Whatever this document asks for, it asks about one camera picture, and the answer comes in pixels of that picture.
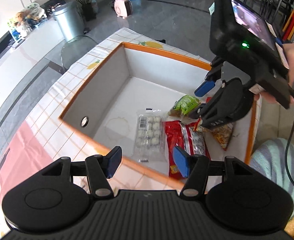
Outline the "orange cracker snack bag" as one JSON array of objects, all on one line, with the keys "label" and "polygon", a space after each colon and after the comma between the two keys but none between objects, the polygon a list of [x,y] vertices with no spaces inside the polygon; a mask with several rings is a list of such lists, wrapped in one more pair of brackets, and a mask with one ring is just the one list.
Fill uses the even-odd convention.
[{"label": "orange cracker snack bag", "polygon": [[221,148],[226,151],[234,130],[233,124],[226,124],[217,128],[208,129],[200,125],[200,120],[195,124],[193,129],[195,132],[210,133],[213,138],[219,143]]}]

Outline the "orange storage box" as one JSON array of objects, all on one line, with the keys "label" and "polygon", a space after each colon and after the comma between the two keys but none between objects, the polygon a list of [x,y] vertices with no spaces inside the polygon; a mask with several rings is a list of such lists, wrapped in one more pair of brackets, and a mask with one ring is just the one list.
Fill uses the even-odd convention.
[{"label": "orange storage box", "polygon": [[170,51],[129,42],[120,43],[90,68],[59,119],[95,153],[105,155],[115,146],[123,150],[122,163],[161,184],[180,189],[170,178],[166,153],[139,162],[134,154],[138,115],[166,117],[173,104],[193,94],[204,81],[209,63]]}]

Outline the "teddy bear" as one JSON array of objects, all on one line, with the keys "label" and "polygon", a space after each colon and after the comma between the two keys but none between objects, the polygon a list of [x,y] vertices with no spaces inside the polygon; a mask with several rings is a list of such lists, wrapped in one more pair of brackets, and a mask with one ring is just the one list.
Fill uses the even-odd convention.
[{"label": "teddy bear", "polygon": [[37,18],[32,16],[29,10],[18,12],[14,19],[15,29],[20,33],[22,37],[27,37],[37,24]]}]

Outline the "red snack bag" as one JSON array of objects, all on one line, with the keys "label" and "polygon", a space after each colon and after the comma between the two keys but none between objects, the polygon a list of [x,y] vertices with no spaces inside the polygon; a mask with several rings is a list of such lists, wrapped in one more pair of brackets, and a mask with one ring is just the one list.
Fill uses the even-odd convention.
[{"label": "red snack bag", "polygon": [[168,176],[181,180],[185,178],[186,171],[180,173],[178,166],[174,162],[173,149],[175,146],[181,147],[189,155],[205,155],[210,159],[203,132],[194,131],[197,122],[185,124],[180,120],[166,121],[165,134],[168,148]]}]

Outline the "white tv console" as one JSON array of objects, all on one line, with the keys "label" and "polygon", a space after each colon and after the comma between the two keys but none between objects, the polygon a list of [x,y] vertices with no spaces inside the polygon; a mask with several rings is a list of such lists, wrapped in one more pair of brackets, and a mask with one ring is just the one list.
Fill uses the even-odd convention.
[{"label": "white tv console", "polygon": [[63,40],[53,19],[33,31],[20,46],[10,49],[0,59],[0,107],[26,74]]}]

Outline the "clear white balls packet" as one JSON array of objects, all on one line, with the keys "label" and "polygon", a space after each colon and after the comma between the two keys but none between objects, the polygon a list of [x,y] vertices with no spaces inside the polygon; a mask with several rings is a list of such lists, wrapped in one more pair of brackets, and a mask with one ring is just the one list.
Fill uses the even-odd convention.
[{"label": "clear white balls packet", "polygon": [[165,161],[164,112],[146,108],[137,117],[133,157],[139,163]]}]

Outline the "pink space heater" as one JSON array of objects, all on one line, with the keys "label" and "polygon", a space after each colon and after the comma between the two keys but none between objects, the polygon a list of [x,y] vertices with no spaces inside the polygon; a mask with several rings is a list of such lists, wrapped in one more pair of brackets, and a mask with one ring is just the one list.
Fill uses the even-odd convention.
[{"label": "pink space heater", "polygon": [[133,14],[132,4],[130,0],[114,0],[114,11],[118,17],[123,19]]}]

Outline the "silver trash can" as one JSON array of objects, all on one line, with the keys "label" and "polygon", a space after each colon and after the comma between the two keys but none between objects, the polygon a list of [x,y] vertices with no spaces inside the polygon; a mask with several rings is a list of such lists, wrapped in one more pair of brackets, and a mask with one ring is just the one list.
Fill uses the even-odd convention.
[{"label": "silver trash can", "polygon": [[76,2],[56,7],[53,15],[66,42],[84,34],[85,25]]}]

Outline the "green snack packet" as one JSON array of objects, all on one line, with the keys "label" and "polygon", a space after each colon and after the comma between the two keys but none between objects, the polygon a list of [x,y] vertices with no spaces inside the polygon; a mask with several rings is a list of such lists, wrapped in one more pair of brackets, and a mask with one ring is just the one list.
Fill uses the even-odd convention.
[{"label": "green snack packet", "polygon": [[168,116],[184,117],[200,104],[200,100],[191,95],[184,95],[168,111]]}]

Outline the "pink checkered table mat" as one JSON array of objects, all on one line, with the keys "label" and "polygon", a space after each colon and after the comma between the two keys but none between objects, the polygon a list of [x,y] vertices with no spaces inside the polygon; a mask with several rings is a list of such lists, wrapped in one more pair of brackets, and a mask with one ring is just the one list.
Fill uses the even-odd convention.
[{"label": "pink checkered table mat", "polygon": [[1,151],[0,205],[9,189],[59,157],[82,161],[90,154],[107,154],[108,148],[70,128],[59,120],[59,116],[89,79],[89,75],[110,55],[112,49],[122,42],[143,45],[153,50],[166,50],[179,54],[180,57],[187,57],[188,62],[198,61],[204,68],[209,67],[209,62],[200,56],[160,44],[129,28],[116,31],[74,63],[71,70],[50,87],[23,120],[9,145]]}]

